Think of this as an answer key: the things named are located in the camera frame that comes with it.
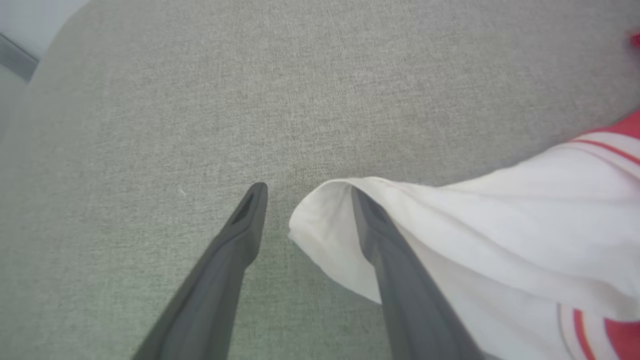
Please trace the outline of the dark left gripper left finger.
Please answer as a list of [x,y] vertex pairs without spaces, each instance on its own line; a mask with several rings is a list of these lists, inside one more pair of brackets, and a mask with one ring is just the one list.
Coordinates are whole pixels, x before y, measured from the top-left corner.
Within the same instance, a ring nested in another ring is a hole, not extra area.
[[140,344],[135,360],[226,360],[243,277],[258,257],[267,204],[267,184],[252,184]]

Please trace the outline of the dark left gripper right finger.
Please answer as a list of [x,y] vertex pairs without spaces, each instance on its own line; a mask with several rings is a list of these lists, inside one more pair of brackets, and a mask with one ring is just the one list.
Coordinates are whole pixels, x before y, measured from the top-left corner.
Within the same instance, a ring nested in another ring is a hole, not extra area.
[[374,267],[395,360],[482,360],[484,354],[386,210],[351,192],[359,248]]

